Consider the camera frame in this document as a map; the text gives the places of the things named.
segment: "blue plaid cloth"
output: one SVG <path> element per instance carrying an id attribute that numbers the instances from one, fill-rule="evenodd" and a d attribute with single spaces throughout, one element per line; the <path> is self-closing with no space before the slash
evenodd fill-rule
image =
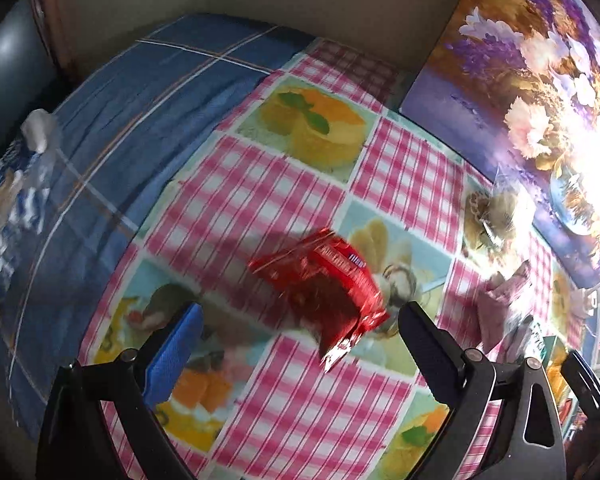
<path id="1" fill-rule="evenodd" d="M 55 111 L 61 149 L 36 235 L 0 302 L 0 384 L 30 436 L 107 282 L 165 184 L 215 126 L 313 41 L 284 27 L 186 16 L 90 76 Z"/>

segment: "pink checkered tablecloth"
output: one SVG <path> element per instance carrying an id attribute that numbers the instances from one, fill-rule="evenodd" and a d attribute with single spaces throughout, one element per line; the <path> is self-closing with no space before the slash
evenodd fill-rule
<path id="1" fill-rule="evenodd" d="M 252 131 L 250 121 L 264 113 L 260 107 L 288 78 L 337 96 L 365 118 L 366 137 L 349 176 L 296 160 L 277 137 L 267 143 L 270 137 L 242 133 Z M 459 246 L 466 176 L 489 184 L 469 164 L 458 164 L 419 137 L 416 128 L 389 117 L 385 105 L 399 79 L 387 63 L 332 41 L 315 43 L 295 64 L 268 76 L 218 125 L 178 174 L 173 199 L 158 211 L 148 233 L 129 245 L 110 279 L 82 341 L 83 363 L 94 362 L 107 331 L 119 322 L 117 309 L 144 260 L 190 283 L 203 306 L 213 297 L 245 326 L 270 335 L 210 447 L 172 438 L 201 480 L 392 480 L 386 462 L 393 439 L 414 420 L 412 411 L 421 413 L 419 402 L 433 409 L 422 377 L 392 364 L 390 354 L 348 356 L 323 373 L 315 343 L 288 330 L 294 324 L 285 306 L 247 272 L 255 254 L 276 251 L 324 226 L 344 232 L 353 222 L 351 229 L 363 233 L 369 218 L 379 218 L 389 236 L 411 237 L 414 266 L 430 253 L 437 262 L 431 269 L 445 269 L 443 276 L 433 270 L 419 275 L 437 283 L 430 313 L 437 325 L 463 348 L 480 345 L 474 297 L 488 273 L 466 261 Z M 403 245 L 396 240 L 378 263 L 386 264 L 388 253 Z M 532 312 L 551 333 L 553 257 L 535 233 L 527 251 L 536 298 Z M 580 345 L 580 332 L 581 324 L 570 320 L 570 346 Z M 105 404 L 104 413 L 129 476 L 144 478 L 115 409 Z M 490 403 L 459 479 L 476 471 L 497 414 L 498 403 Z"/>

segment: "food package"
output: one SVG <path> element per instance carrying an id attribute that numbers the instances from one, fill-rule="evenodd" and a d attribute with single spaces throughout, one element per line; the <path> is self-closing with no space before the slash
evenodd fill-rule
<path id="1" fill-rule="evenodd" d="M 562 376 L 562 363 L 567 358 L 568 353 L 564 343 L 557 335 L 545 336 L 544 345 L 547 352 L 542 360 L 542 366 L 546 370 L 546 378 L 549 381 L 555 405 L 560 409 L 571 391 L 567 381 Z"/>
<path id="2" fill-rule="evenodd" d="M 477 294 L 482 351 L 487 354 L 515 330 L 531 311 L 529 261 L 525 260 L 508 280 L 497 273 Z"/>
<path id="3" fill-rule="evenodd" d="M 329 229 L 251 260 L 249 268 L 286 297 L 300 325 L 318 341 L 325 371 L 389 317 L 365 261 Z"/>
<path id="4" fill-rule="evenodd" d="M 20 262 L 23 232 L 42 232 L 60 135 L 52 114 L 33 110 L 0 158 L 0 301 Z"/>
<path id="5" fill-rule="evenodd" d="M 542 327 L 531 314 L 520 322 L 511 337 L 505 337 L 503 346 L 506 350 L 504 355 L 506 363 L 521 363 L 528 357 L 535 357 L 542 362 L 546 354 L 542 340 Z"/>
<path id="6" fill-rule="evenodd" d="M 480 218 L 488 239 L 498 250 L 531 229 L 536 204 L 522 183 L 505 174 L 496 174 L 487 209 Z"/>

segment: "red wrapper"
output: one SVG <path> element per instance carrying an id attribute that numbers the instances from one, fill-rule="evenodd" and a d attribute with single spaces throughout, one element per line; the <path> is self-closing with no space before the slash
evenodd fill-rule
<path id="1" fill-rule="evenodd" d="M 301 325 L 314 334 L 325 371 L 389 317 L 365 261 L 330 229 L 251 260 L 249 268 L 286 297 Z"/>

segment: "table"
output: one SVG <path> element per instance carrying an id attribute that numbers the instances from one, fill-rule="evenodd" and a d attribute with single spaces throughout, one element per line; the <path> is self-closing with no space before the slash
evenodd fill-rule
<path id="1" fill-rule="evenodd" d="M 391 111 L 400 83 L 387 63 L 318 40 L 218 125 L 113 273 L 84 364 L 142 344 L 183 301 L 203 305 L 203 342 L 157 409 L 198 478 L 401 479 L 442 424 L 446 407 L 399 335 L 365 337 L 325 374 L 315 342 L 246 270 L 254 254 L 331 226 L 395 285 L 390 302 L 417 298 L 463 348 L 480 348 L 474 295 L 495 267 L 474 257 L 465 209 L 490 183 Z M 579 348 L 572 285 L 538 234 L 519 242 L 533 314 Z M 458 478 L 477 468 L 497 413 L 492 402 Z M 105 415 L 128 474 L 142 478 L 112 405 Z"/>

